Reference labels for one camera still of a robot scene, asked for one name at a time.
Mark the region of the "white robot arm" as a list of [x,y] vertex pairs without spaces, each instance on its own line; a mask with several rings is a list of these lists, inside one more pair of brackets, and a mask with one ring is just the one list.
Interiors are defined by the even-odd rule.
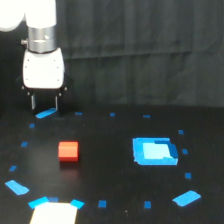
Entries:
[[55,110],[61,109],[65,65],[56,41],[56,0],[0,0],[0,32],[15,30],[26,22],[28,37],[23,57],[23,86],[35,110],[35,90],[56,90]]

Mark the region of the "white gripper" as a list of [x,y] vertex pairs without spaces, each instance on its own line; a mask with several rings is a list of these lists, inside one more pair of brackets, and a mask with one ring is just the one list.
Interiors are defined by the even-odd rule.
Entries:
[[[31,96],[31,109],[36,108],[35,91],[55,90],[62,92],[65,87],[65,65],[60,48],[50,53],[38,54],[26,50],[22,65],[22,89]],[[62,93],[55,96],[55,108],[62,108]]]

